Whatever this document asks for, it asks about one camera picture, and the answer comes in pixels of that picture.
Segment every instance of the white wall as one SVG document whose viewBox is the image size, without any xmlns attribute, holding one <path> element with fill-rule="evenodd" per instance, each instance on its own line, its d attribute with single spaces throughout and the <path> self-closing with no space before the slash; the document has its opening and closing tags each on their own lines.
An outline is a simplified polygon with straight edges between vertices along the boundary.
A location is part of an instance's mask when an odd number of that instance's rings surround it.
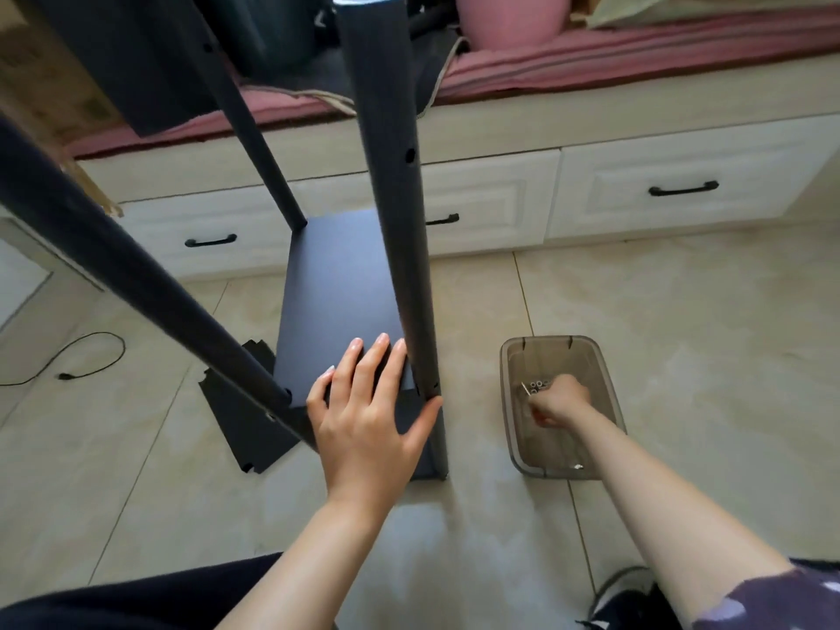
<svg viewBox="0 0 840 630">
<path fill-rule="evenodd" d="M 46 269 L 0 239 L 0 327 L 48 275 Z"/>
</svg>

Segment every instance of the black drawer handle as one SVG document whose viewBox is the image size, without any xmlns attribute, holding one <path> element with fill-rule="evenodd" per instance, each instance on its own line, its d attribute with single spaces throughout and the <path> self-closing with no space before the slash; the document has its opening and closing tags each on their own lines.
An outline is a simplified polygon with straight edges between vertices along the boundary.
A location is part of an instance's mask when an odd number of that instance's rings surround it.
<svg viewBox="0 0 840 630">
<path fill-rule="evenodd" d="M 690 189 L 662 189 L 653 187 L 649 189 L 647 192 L 651 196 L 674 196 L 674 195 L 690 195 L 696 194 L 697 192 L 711 192 L 714 189 L 718 189 L 721 186 L 717 181 L 707 181 L 699 188 L 690 188 Z"/>
<path fill-rule="evenodd" d="M 457 223 L 461 220 L 461 215 L 458 213 L 450 214 L 446 218 L 439 218 L 437 221 L 426 221 L 426 225 L 447 225 L 449 223 Z"/>
<path fill-rule="evenodd" d="M 237 238 L 236 234 L 228 234 L 225 238 L 220 238 L 218 241 L 198 242 L 194 238 L 188 238 L 184 242 L 184 245 L 188 248 L 204 248 L 207 245 L 227 245 L 229 242 L 234 242 Z"/>
</svg>

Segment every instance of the white drawer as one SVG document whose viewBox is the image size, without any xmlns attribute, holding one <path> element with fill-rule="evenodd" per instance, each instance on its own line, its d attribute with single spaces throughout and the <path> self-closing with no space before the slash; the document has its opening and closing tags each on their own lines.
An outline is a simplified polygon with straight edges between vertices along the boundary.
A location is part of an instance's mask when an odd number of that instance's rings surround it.
<svg viewBox="0 0 840 630">
<path fill-rule="evenodd" d="M 115 220 L 178 278 L 288 261 L 291 231 L 263 185 L 134 201 L 122 210 Z M 225 242 L 204 244 L 217 241 Z"/>
<path fill-rule="evenodd" d="M 431 254 L 540 244 L 545 237 L 560 150 L 425 165 L 423 193 Z M 292 184 L 313 216 L 374 206 L 367 173 Z"/>
<path fill-rule="evenodd" d="M 838 147 L 840 115 L 566 147 L 548 238 L 779 217 Z"/>
</svg>

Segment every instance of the clear plastic container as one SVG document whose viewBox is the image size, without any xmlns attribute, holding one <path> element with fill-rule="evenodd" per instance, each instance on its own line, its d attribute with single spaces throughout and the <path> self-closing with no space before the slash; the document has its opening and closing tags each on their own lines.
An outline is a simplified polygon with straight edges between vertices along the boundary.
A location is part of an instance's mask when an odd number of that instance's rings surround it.
<svg viewBox="0 0 840 630">
<path fill-rule="evenodd" d="M 593 407 L 626 432 L 613 383 L 594 340 L 585 336 L 511 338 L 501 346 L 501 401 L 511 461 L 526 476 L 598 480 L 582 444 L 563 429 L 538 427 L 531 416 L 529 394 L 560 374 L 572 374 L 588 387 Z"/>
</svg>

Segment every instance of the power cord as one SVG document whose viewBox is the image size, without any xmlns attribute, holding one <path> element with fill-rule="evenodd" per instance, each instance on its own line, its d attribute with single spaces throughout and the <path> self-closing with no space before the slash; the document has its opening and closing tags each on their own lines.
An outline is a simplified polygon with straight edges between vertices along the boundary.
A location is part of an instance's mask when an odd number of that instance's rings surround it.
<svg viewBox="0 0 840 630">
<path fill-rule="evenodd" d="M 116 359 L 112 360 L 111 362 L 109 362 L 108 364 L 106 364 L 104 367 L 100 367 L 99 369 L 94 370 L 94 371 L 88 371 L 86 374 L 73 375 L 73 374 L 66 374 L 66 373 L 63 373 L 63 372 L 62 372 L 62 373 L 58 374 L 58 375 L 56 376 L 56 378 L 57 378 L 58 380 L 60 380 L 60 381 L 77 381 L 77 380 L 79 380 L 79 378 L 87 378 L 89 375 L 98 374 L 100 371 L 104 371 L 104 370 L 107 370 L 109 367 L 113 367 L 113 366 L 114 366 L 116 363 L 118 363 L 118 362 L 122 359 L 122 357 L 125 355 L 125 341 L 123 340 L 123 338 L 122 338 L 121 336 L 118 336 L 116 333 L 111 333 L 111 332 L 91 332 L 91 333 L 86 333 L 84 336 L 81 336 L 81 337 L 77 338 L 76 340 L 74 340 L 72 343 L 68 343 L 68 344 L 66 344 L 64 347 L 62 347 L 62 348 L 58 351 L 58 353 L 57 353 L 56 355 L 54 355 L 52 358 L 50 358 L 50 359 L 49 359 L 49 361 L 48 361 L 48 363 L 47 363 L 47 364 L 45 364 L 45 365 L 41 368 L 41 370 L 40 370 L 40 371 L 38 371 L 35 375 L 33 375 L 31 378 L 27 378 L 27 380 L 25 380 L 25 381 L 23 381 L 23 382 L 12 382 L 12 383 L 7 383 L 7 384 L 5 384 L 5 385 L 0 385 L 0 387 L 3 387 L 3 386 L 21 386 L 21 385 L 26 385 L 26 384 L 27 384 L 27 383 L 29 383 L 29 382 L 32 382 L 32 381 L 33 381 L 35 378 L 37 378 L 39 375 L 43 374 L 43 373 L 47 370 L 47 368 L 48 368 L 51 364 L 53 364 L 53 362 L 55 362 L 56 358 L 58 358 L 59 356 L 61 356 L 61 355 L 62 355 L 62 354 L 63 354 L 63 353 L 67 350 L 67 349 L 69 349 L 70 347 L 72 347 L 74 344 L 78 343 L 80 340 L 84 340 L 85 338 L 90 338 L 90 336 L 100 336 L 100 335 L 113 336 L 114 338 L 117 338 L 117 340 L 119 340 L 120 344 L 122 345 L 122 351 L 119 353 L 119 356 L 117 356 L 117 358 L 116 358 Z"/>
</svg>

